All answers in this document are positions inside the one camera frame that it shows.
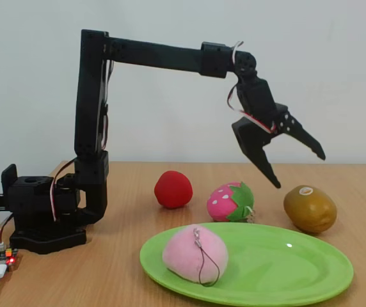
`plush toy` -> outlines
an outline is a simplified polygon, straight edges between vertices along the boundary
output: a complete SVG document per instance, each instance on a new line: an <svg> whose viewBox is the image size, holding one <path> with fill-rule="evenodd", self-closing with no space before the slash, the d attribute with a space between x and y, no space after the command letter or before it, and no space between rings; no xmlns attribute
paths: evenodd
<svg viewBox="0 0 366 307"><path fill-rule="evenodd" d="M207 255L202 256L197 239ZM169 240L163 250L163 262L169 270L184 279L201 284L215 283L225 272L228 251L218 235L203 226L192 224Z"/></svg>
<svg viewBox="0 0 366 307"><path fill-rule="evenodd" d="M163 173L155 185L154 192L159 204L168 209L183 207L193 197L189 179L178 171Z"/></svg>
<svg viewBox="0 0 366 307"><path fill-rule="evenodd" d="M207 211L217 222L254 222L254 196L244 182L217 188L207 200Z"/></svg>

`white wall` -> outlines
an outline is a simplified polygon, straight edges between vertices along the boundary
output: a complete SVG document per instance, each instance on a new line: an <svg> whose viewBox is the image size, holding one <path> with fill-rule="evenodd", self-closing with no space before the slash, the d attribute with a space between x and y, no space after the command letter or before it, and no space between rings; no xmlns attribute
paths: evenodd
<svg viewBox="0 0 366 307"><path fill-rule="evenodd" d="M14 162L20 175L48 174L73 157L82 29L192 48L244 40L327 162L366 162L366 1L0 0L0 172ZM246 161L225 103L234 82L116 64L110 159ZM266 151L319 162L287 136Z"/></svg>

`strawberry plush toy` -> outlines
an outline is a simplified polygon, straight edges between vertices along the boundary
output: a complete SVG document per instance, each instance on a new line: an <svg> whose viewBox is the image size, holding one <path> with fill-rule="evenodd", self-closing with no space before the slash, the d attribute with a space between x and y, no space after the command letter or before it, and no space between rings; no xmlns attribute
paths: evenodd
<svg viewBox="0 0 366 307"><path fill-rule="evenodd" d="M189 179L178 171L163 173L155 185L154 192L159 204L167 209L183 207L193 197Z"/></svg>
<svg viewBox="0 0 366 307"><path fill-rule="evenodd" d="M207 200L207 211L216 222L254 222L254 196L244 182L217 188Z"/></svg>

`green leaves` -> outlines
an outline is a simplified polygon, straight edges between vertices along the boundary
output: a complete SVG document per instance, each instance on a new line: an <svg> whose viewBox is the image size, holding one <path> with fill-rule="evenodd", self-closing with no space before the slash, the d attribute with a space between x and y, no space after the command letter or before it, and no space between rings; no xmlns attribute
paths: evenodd
<svg viewBox="0 0 366 307"><path fill-rule="evenodd" d="M236 203L237 209L229 214L227 219L231 222L245 219L250 214L249 208L254 208L254 195L244 182L241 182L240 187L232 185L230 189L233 191L231 199Z"/></svg>

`keychain string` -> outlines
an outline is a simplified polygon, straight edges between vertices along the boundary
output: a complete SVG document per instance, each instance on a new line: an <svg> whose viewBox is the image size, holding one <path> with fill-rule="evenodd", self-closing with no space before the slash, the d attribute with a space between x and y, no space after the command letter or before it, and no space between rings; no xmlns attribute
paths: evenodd
<svg viewBox="0 0 366 307"><path fill-rule="evenodd" d="M209 256L209 254L207 254L205 252L205 250L203 249L202 247L202 243L200 243L200 232L197 228L195 228L193 230L193 233L195 235L195 244L198 246L198 248L200 249L200 251L202 252L202 266L200 267L200 270L198 272L198 282L199 284L201 284L203 287L212 287L214 286L219 278L220 278L220 268L219 266L217 265L217 263ZM217 268L217 278L215 281L213 281L212 283L202 283L202 271L203 271L203 268L204 268L204 264L205 264L205 258L204 258L204 255L207 256L208 259L210 259L210 261L216 266Z"/></svg>

